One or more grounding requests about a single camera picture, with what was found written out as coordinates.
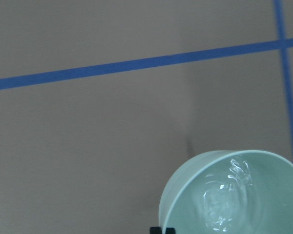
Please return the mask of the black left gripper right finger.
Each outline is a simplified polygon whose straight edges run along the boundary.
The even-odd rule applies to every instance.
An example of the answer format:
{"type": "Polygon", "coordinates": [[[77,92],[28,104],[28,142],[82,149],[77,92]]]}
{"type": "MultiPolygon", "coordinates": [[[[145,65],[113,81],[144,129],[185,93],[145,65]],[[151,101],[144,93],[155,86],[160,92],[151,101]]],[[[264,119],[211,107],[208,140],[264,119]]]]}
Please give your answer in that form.
{"type": "Polygon", "coordinates": [[[175,234],[175,229],[173,227],[168,227],[165,230],[165,234],[175,234]]]}

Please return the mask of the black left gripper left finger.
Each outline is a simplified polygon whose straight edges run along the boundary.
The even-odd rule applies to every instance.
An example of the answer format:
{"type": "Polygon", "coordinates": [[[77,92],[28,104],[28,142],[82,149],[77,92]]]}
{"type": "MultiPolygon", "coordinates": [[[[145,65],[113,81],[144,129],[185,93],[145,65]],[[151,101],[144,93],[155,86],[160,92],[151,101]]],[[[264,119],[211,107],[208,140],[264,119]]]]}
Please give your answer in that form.
{"type": "Polygon", "coordinates": [[[149,229],[150,234],[162,234],[162,229],[161,227],[150,227],[149,229]]]}

